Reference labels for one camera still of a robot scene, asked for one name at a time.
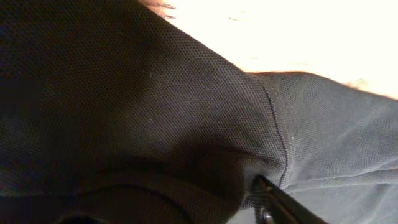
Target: gray fabric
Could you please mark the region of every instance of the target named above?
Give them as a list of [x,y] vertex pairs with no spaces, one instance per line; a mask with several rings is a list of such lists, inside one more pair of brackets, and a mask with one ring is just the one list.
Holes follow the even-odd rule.
[[227,224],[242,224],[242,223],[256,224],[256,216],[254,208],[246,208],[239,210],[227,222]]
[[225,223],[262,174],[326,221],[396,223],[396,101],[245,74],[135,2],[5,9],[0,217],[51,222],[123,186],[158,195],[131,200],[142,217],[166,200],[181,222]]

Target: shirt seam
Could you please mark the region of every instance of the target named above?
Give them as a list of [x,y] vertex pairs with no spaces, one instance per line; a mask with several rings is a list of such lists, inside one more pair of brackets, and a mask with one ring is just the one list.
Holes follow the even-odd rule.
[[280,127],[280,124],[279,124],[279,122],[277,120],[277,113],[276,113],[276,109],[275,109],[275,104],[274,104],[274,101],[271,98],[271,94],[266,90],[266,87],[262,84],[262,82],[260,81],[260,79],[257,76],[253,75],[253,77],[260,84],[260,86],[262,87],[264,93],[266,94],[268,102],[269,102],[269,104],[271,106],[272,119],[275,122],[276,131],[277,131],[280,143],[281,143],[282,148],[283,148],[284,157],[285,157],[285,167],[284,167],[284,171],[283,171],[282,175],[280,176],[280,180],[279,180],[279,183],[278,183],[278,187],[282,188],[283,187],[282,184],[284,182],[286,182],[286,178],[288,176],[288,169],[289,169],[289,154],[288,154],[287,146],[286,146],[285,140],[283,138],[283,135],[282,135],[282,133],[280,131],[281,127]]

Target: dark fabric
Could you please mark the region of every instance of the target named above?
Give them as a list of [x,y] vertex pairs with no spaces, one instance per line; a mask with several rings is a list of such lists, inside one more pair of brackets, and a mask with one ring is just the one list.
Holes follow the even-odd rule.
[[1,220],[95,213],[104,193],[100,219],[225,223],[262,174],[328,222],[397,223],[396,101],[245,74],[134,1],[4,8]]

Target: stitching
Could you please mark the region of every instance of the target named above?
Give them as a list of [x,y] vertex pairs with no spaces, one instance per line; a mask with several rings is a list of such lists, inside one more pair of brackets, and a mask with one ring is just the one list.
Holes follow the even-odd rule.
[[281,177],[280,177],[279,184],[278,184],[278,187],[282,188],[282,183],[283,183],[284,180],[287,178],[287,171],[288,171],[288,168],[289,168],[289,158],[288,158],[288,152],[287,152],[286,143],[285,143],[284,138],[282,137],[282,134],[281,134],[281,132],[280,132],[280,126],[279,126],[279,123],[278,123],[278,121],[277,121],[277,115],[276,115],[275,105],[274,105],[274,103],[273,103],[273,100],[271,99],[269,92],[266,90],[266,87],[262,84],[262,82],[260,81],[260,79],[259,79],[257,76],[255,76],[255,75],[253,75],[253,77],[254,77],[254,78],[257,80],[257,82],[260,84],[260,86],[262,87],[262,89],[264,90],[264,93],[266,94],[266,96],[267,96],[267,98],[268,98],[269,104],[270,104],[270,106],[271,106],[272,118],[274,119],[276,131],[277,131],[277,133],[278,133],[279,139],[280,139],[280,141],[281,141],[281,143],[282,143],[282,148],[283,148],[283,150],[284,150],[284,154],[285,154],[285,155],[284,155],[284,156],[285,156],[285,168],[284,168],[284,171],[283,171],[283,173],[282,173],[282,175],[281,175]]
[[149,194],[152,195],[156,195],[158,196],[158,198],[161,198],[161,200],[168,202],[169,204],[171,204],[172,206],[174,206],[175,208],[177,208],[179,210],[179,212],[181,212],[182,216],[189,220],[190,223],[193,223],[192,220],[192,216],[187,212],[187,209],[183,208],[183,206],[181,206],[178,202],[174,201],[172,198],[170,198],[170,196],[165,195],[163,193],[160,193],[156,190],[152,190],[148,187],[142,187],[140,185],[137,184],[116,184],[116,185],[110,185],[110,186],[106,186],[106,187],[102,187],[96,190],[92,190],[90,192],[85,192],[83,194],[78,194],[79,197],[85,198],[87,196],[93,195],[93,194],[97,194],[99,192],[102,192],[104,190],[109,190],[109,189],[138,189],[144,192],[148,192]]

